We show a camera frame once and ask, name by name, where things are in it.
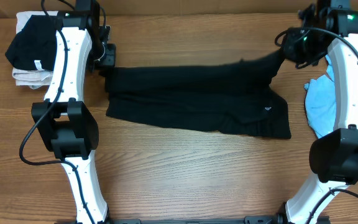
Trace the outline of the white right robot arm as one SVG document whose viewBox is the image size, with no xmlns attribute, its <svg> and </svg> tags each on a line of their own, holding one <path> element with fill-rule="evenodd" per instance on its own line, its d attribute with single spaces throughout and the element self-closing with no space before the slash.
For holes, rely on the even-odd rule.
<svg viewBox="0 0 358 224">
<path fill-rule="evenodd" d="M 322 211 L 358 182 L 358 11 L 347 1 L 318 1 L 298 16 L 301 26 L 278 34 L 275 44 L 299 69 L 331 59 L 336 117 L 332 132 L 310 148 L 307 180 L 271 222 L 328 223 Z"/>
</svg>

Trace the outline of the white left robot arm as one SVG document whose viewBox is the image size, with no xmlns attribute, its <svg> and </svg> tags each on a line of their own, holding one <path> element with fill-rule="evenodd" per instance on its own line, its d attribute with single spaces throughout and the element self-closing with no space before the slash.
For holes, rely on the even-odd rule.
<svg viewBox="0 0 358 224">
<path fill-rule="evenodd" d="M 32 105 L 38 130 L 52 164 L 67 174 L 76 204 L 75 223 L 111 223 L 96 171 L 98 124 L 84 103 L 87 70 L 108 70 L 116 63 L 116 46 L 110 44 L 111 28 L 100 18 L 104 9 L 96 0 L 76 1 L 71 11 L 46 16 L 56 29 L 57 54 L 52 82 L 40 103 Z"/>
</svg>

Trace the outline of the black t-shirt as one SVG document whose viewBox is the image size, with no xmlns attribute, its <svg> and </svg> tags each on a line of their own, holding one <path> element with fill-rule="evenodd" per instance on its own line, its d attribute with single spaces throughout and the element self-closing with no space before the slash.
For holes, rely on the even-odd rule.
<svg viewBox="0 0 358 224">
<path fill-rule="evenodd" d="M 116 67 L 106 116 L 161 128 L 290 139 L 288 104 L 271 88 L 285 57 L 213 66 Z"/>
</svg>

